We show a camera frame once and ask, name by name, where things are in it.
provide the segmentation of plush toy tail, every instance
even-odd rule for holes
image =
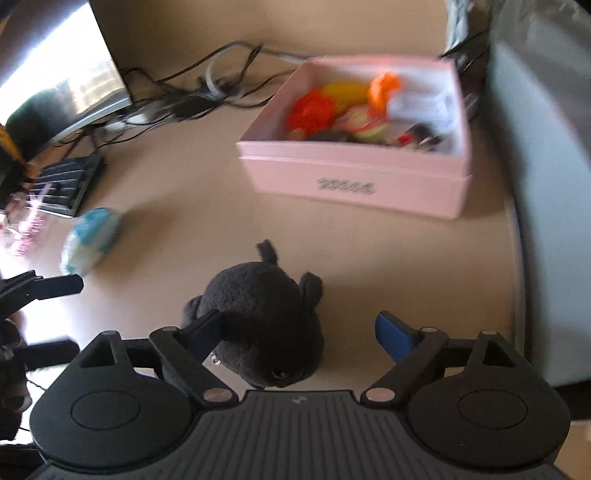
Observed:
[[[257,244],[256,249],[259,251],[262,262],[277,265],[277,253],[269,240],[263,240],[260,244]]]

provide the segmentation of plush toy eye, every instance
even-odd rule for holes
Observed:
[[[289,373],[284,372],[283,370],[273,370],[271,371],[271,375],[277,380],[284,380],[285,378],[289,377]]]

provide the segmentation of red toy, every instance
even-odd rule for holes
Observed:
[[[313,135],[330,128],[336,117],[336,105],[332,98],[322,94],[315,88],[301,97],[293,106],[287,117],[290,131],[299,128],[306,135]]]

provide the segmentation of open cardboard box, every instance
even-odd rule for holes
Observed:
[[[312,88],[331,82],[369,84],[394,72],[404,88],[449,101],[450,122],[438,128],[446,153],[384,145],[288,141],[287,116]],[[470,184],[470,136],[456,69],[451,61],[415,57],[324,57],[303,63],[283,84],[238,142],[259,192],[351,202],[453,219]]]

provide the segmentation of brown wall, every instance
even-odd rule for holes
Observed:
[[[95,0],[119,67],[156,76],[232,40],[303,54],[440,53],[444,0]]]

